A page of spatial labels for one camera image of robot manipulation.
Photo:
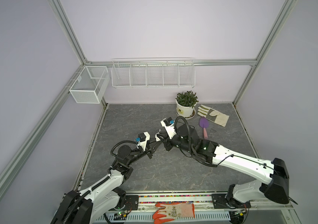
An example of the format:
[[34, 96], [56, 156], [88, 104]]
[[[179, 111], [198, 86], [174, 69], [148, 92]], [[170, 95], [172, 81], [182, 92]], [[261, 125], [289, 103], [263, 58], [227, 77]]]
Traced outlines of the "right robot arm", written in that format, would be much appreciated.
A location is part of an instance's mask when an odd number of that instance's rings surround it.
[[161, 121], [165, 133], [157, 133], [164, 148], [177, 148], [185, 157], [212, 168], [227, 167], [254, 178], [244, 184], [230, 185], [222, 205], [238, 208], [252, 200], [268, 199], [278, 204], [295, 202], [289, 195], [289, 173], [279, 158], [263, 160], [230, 150], [214, 141], [201, 139], [194, 127], [179, 116]]

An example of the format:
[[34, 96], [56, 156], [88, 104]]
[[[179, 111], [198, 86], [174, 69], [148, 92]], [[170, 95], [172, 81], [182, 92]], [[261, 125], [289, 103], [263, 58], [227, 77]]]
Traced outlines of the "white earbud charging case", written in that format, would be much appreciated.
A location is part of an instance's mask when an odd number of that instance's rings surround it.
[[161, 138], [160, 138], [160, 136], [159, 136], [159, 133], [156, 133], [155, 139], [156, 139], [156, 141], [161, 141]]

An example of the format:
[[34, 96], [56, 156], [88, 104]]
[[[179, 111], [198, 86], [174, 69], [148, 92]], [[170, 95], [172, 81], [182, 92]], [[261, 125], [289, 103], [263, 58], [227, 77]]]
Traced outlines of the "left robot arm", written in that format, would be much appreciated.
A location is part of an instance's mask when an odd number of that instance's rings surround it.
[[152, 158], [160, 144], [160, 141], [154, 140], [125, 140], [117, 143], [110, 151], [115, 160], [108, 168], [107, 174], [82, 191], [72, 190], [67, 193], [51, 223], [92, 224], [109, 210], [125, 207], [126, 192], [120, 186], [133, 172], [130, 165], [143, 156]]

